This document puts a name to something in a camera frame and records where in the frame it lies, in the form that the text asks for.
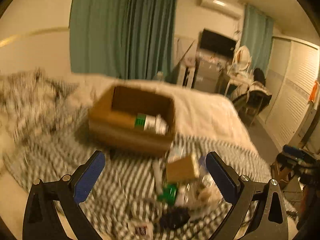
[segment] teal curtain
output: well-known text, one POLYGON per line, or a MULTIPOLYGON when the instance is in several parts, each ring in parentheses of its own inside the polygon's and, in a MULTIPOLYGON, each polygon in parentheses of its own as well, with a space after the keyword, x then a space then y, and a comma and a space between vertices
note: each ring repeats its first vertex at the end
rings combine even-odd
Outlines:
POLYGON ((75 73, 123 79, 166 76, 172 65, 176 0, 73 0, 70 61, 75 73))
POLYGON ((128 79, 171 72, 177 0, 129 0, 126 46, 128 79))
POLYGON ((250 69, 260 68, 267 72, 273 34, 273 19, 252 5, 245 8, 241 46, 245 45, 252 56, 250 69))
POLYGON ((72 72, 126 76, 127 4, 128 0, 72 0, 72 72))

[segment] ceiling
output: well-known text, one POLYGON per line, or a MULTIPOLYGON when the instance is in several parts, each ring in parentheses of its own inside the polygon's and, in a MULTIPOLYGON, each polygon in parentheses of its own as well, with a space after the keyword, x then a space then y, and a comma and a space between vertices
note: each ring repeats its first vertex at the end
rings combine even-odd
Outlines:
POLYGON ((272 17, 284 35, 320 45, 320 38, 297 0, 240 0, 272 17))

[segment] patterned blanket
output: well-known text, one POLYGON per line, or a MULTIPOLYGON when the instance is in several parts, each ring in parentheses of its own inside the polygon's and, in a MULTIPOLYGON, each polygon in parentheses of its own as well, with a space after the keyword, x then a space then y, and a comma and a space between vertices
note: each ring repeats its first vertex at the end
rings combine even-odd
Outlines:
MULTIPOLYGON (((55 181, 64 174, 72 174, 95 150, 101 150, 106 154, 106 166, 88 199, 80 206, 96 230, 116 239, 139 239, 129 232, 127 222, 132 212, 141 220, 156 217, 152 206, 139 201, 142 198, 156 198, 153 160, 129 152, 109 150, 91 140, 87 109, 62 109, 55 118, 47 120, 43 132, 37 137, 30 137, 11 157, 4 156, 4 163, 17 182, 29 192, 34 179, 55 181)), ((198 157, 214 150, 238 174, 246 174, 259 182, 271 179, 269 166, 264 160, 256 153, 230 143, 178 134, 174 144, 185 146, 187 152, 196 153, 198 157)), ((164 176, 165 158, 160 160, 160 167, 164 176)), ((294 212, 292 206, 287 201, 285 203, 287 211, 294 212)), ((222 199, 218 207, 200 221, 187 223, 175 231, 155 227, 154 239, 208 239, 230 207, 222 199)), ((163 203, 162 208, 166 210, 167 205, 163 203)), ((254 208, 252 204, 244 224, 250 221, 254 208)))

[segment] television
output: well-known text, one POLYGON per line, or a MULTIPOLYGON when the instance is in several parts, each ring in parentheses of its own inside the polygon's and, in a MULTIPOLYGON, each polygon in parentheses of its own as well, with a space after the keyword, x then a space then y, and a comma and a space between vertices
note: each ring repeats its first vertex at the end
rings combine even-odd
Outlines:
POLYGON ((227 58, 233 58, 236 41, 204 29, 201 35, 200 49, 206 49, 227 58))

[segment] open cardboard box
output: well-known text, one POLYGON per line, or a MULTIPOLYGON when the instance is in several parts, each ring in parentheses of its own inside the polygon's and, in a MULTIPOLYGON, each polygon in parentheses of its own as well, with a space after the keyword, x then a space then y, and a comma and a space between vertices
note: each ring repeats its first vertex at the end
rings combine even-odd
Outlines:
POLYGON ((112 86, 89 110, 89 130, 110 146, 163 157, 170 150, 176 133, 173 99, 152 91, 112 86), (160 114, 169 126, 167 134, 135 128, 137 114, 160 114))

